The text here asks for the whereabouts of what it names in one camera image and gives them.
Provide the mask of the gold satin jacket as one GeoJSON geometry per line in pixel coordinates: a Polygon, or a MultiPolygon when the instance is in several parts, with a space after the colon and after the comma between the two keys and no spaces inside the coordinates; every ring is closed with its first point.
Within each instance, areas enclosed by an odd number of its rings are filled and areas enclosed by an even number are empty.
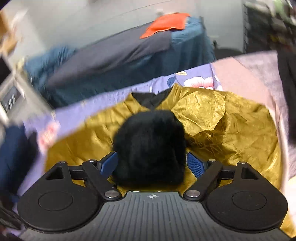
{"type": "MultiPolygon", "coordinates": [[[[141,101],[147,93],[131,93],[114,106],[83,121],[47,152],[45,170],[58,161],[81,165],[111,151],[113,136],[136,113],[149,113],[141,101]]],[[[188,150],[201,159],[235,165],[246,161],[277,189],[284,187],[284,159],[278,131],[268,108],[231,92],[174,85],[152,96],[157,110],[169,110],[185,128],[188,150]]]]}

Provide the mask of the purple floral bed sheet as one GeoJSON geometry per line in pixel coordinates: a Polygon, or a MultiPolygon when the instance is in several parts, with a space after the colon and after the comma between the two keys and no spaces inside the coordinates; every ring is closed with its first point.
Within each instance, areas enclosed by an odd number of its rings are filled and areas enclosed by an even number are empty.
{"type": "Polygon", "coordinates": [[[58,108],[50,113],[29,118],[23,122],[23,125],[26,134],[30,135],[32,132],[41,134],[49,124],[57,123],[59,128],[56,136],[61,138],[77,129],[89,116],[125,100],[131,92],[158,94],[172,87],[175,83],[186,87],[223,90],[213,65],[205,64],[176,74],[154,78],[145,83],[96,95],[65,108],[58,108]]]}

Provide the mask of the navy blue folded garment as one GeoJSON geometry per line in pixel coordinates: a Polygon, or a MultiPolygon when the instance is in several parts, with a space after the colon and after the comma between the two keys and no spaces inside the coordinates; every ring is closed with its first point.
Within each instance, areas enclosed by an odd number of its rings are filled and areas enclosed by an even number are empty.
{"type": "Polygon", "coordinates": [[[18,189],[38,154],[37,133],[26,135],[24,126],[5,128],[1,144],[1,196],[18,201],[18,189]]]}

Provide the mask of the teal covered bed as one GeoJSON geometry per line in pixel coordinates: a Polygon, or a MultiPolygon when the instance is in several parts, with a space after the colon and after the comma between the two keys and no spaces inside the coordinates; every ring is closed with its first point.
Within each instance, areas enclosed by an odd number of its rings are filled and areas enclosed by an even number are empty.
{"type": "Polygon", "coordinates": [[[183,30],[169,30],[168,50],[141,57],[101,74],[92,74],[49,88],[48,79],[78,49],[56,47],[43,55],[25,60],[23,71],[29,83],[53,108],[61,108],[104,92],[120,90],[157,77],[215,61],[215,53],[200,18],[188,17],[183,30]]]}

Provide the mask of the pink grey blanket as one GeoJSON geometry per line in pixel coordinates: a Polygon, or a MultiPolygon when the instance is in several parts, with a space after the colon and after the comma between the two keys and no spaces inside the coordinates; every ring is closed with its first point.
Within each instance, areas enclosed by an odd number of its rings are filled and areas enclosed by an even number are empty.
{"type": "Polygon", "coordinates": [[[289,140],[288,107],[278,71],[276,51],[228,57],[212,63],[214,72],[225,91],[266,105],[280,130],[284,153],[282,190],[288,201],[295,200],[295,145],[289,140]]]}

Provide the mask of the black garment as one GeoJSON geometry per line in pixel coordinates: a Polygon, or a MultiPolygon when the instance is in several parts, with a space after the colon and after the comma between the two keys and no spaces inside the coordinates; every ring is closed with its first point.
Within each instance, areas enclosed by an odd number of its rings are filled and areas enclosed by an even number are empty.
{"type": "Polygon", "coordinates": [[[278,71],[282,82],[283,93],[288,108],[288,135],[295,143],[296,130],[296,68],[295,53],[287,50],[277,51],[278,71]]]}

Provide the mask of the orange cloth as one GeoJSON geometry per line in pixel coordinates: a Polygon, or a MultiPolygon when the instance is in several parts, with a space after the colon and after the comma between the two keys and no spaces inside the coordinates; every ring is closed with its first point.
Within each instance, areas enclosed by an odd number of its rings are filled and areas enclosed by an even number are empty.
{"type": "Polygon", "coordinates": [[[145,32],[140,36],[140,39],[148,38],[158,32],[183,30],[189,16],[189,13],[173,13],[162,15],[146,28],[145,32]]]}

